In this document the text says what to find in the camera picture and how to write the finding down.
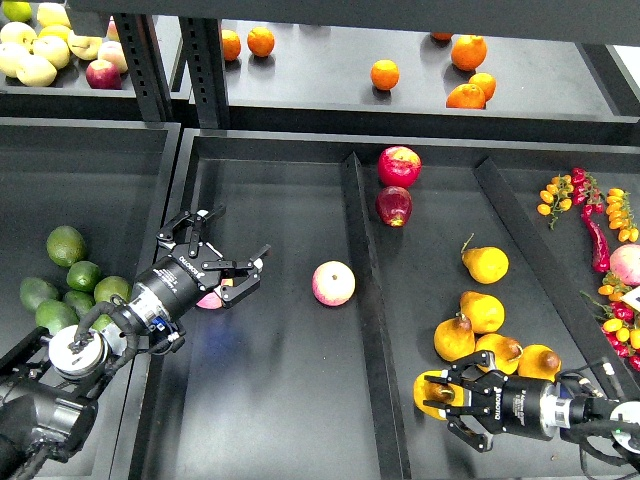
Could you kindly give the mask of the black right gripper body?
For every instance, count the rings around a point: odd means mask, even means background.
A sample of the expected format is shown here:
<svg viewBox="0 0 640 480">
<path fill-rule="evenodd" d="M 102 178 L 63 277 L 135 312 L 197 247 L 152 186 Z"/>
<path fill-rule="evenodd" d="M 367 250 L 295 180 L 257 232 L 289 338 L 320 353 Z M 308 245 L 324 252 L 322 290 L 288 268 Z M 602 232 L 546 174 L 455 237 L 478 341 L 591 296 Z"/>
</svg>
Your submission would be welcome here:
<svg viewBox="0 0 640 480">
<path fill-rule="evenodd" d="M 487 372 L 500 375 L 500 390 L 495 393 L 475 393 L 464 389 L 466 401 L 472 397 L 486 400 L 493 414 L 446 417 L 449 432 L 480 453 L 490 451 L 492 438 L 502 433 L 551 440 L 559 430 L 555 424 L 558 399 L 555 385 L 548 380 L 509 376 L 493 370 L 493 366 L 494 354 L 481 350 L 455 361 L 446 369 L 461 371 L 472 378 Z"/>
</svg>

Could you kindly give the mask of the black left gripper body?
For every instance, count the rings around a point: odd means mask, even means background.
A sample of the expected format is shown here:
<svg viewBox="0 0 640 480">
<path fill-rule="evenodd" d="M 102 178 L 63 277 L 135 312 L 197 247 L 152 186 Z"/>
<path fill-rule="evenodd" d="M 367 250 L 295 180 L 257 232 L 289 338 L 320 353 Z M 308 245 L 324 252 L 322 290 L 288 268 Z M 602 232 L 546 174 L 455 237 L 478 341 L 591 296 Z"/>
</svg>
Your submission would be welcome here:
<svg viewBox="0 0 640 480">
<path fill-rule="evenodd" d="M 261 272 L 242 272 L 228 275 L 219 271 L 203 271 L 205 260 L 225 259 L 224 255 L 201 234 L 199 254 L 188 257 L 189 230 L 175 234 L 178 246 L 138 276 L 132 289 L 130 310 L 144 325 L 156 319 L 177 323 L 180 317 L 194 307 L 207 293 L 221 285 L 223 279 L 233 279 L 233 286 L 223 286 L 219 296 L 224 308 L 230 308 L 255 291 L 260 284 Z"/>
</svg>

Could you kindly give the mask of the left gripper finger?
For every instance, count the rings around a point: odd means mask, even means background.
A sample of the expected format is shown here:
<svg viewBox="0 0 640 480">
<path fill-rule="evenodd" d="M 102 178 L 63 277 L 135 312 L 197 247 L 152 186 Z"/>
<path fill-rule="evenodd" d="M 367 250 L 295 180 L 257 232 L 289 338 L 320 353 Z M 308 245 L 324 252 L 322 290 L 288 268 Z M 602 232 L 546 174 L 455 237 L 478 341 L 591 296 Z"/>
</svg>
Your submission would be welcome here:
<svg viewBox="0 0 640 480">
<path fill-rule="evenodd" d="M 263 259 L 271 252 L 271 246 L 265 244 L 257 253 L 246 261 L 232 261 L 225 259 L 205 260 L 201 267 L 203 271 L 219 271 L 228 275 L 239 275 L 242 272 L 255 271 L 260 273 L 264 266 Z"/>
<path fill-rule="evenodd" d="M 187 254 L 191 259 L 195 259 L 199 254 L 201 234 L 204 226 L 209 220 L 221 218 L 226 213 L 226 206 L 220 205 L 212 211 L 199 210 L 192 213 L 182 210 L 173 218 L 168 220 L 156 233 L 156 240 L 159 246 L 173 251 L 178 244 L 175 241 L 175 234 L 184 229 L 190 231 L 187 238 Z"/>
</svg>

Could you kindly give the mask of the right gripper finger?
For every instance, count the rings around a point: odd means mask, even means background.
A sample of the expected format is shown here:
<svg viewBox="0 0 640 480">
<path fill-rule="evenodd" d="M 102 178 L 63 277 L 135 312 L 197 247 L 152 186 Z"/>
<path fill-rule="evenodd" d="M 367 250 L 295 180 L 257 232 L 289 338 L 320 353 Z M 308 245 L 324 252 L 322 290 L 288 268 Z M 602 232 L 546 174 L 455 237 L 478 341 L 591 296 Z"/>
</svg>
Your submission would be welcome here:
<svg viewBox="0 0 640 480">
<path fill-rule="evenodd" d="M 423 374 L 423 378 L 426 381 L 441 385 L 457 385 L 475 393 L 495 393 L 500 390 L 500 375 L 492 372 L 487 372 L 472 378 L 466 376 L 461 371 L 427 371 Z"/>
<path fill-rule="evenodd" d="M 472 397 L 461 405 L 447 404 L 435 400 L 424 400 L 422 411 L 434 418 L 449 416 L 491 416 L 492 407 L 486 400 Z"/>
</svg>

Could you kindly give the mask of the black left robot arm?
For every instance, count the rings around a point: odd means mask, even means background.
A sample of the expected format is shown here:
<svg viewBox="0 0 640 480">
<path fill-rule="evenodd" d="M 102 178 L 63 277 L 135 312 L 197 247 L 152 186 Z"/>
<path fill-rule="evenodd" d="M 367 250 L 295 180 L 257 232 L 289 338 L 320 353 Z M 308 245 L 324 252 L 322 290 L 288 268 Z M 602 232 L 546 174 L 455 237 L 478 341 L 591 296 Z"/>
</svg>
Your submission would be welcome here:
<svg viewBox="0 0 640 480">
<path fill-rule="evenodd" d="M 84 446 L 98 399 L 120 369 L 139 354 L 179 350 L 181 317 L 207 295 L 230 308 L 259 287 L 269 245 L 233 261 L 202 237 L 206 223 L 224 213 L 181 211 L 157 232 L 167 253 L 137 276 L 130 299 L 101 301 L 56 334 L 38 327 L 2 357 L 2 478 L 32 479 L 47 460 L 68 461 Z"/>
</svg>

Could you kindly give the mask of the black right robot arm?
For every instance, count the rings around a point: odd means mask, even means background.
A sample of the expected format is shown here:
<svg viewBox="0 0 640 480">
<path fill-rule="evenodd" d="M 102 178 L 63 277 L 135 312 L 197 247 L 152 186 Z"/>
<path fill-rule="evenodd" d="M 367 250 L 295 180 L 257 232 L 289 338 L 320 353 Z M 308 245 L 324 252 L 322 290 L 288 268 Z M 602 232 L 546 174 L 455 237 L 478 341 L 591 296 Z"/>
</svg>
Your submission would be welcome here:
<svg viewBox="0 0 640 480">
<path fill-rule="evenodd" d="M 555 435 L 587 455 L 613 466 L 639 468 L 639 402 L 624 397 L 613 367 L 602 366 L 616 390 L 611 399 L 579 369 L 555 380 L 508 375 L 495 354 L 479 350 L 444 370 L 415 379 L 417 409 L 442 420 L 457 438 L 480 453 L 492 449 L 498 434 L 550 441 Z"/>
</svg>

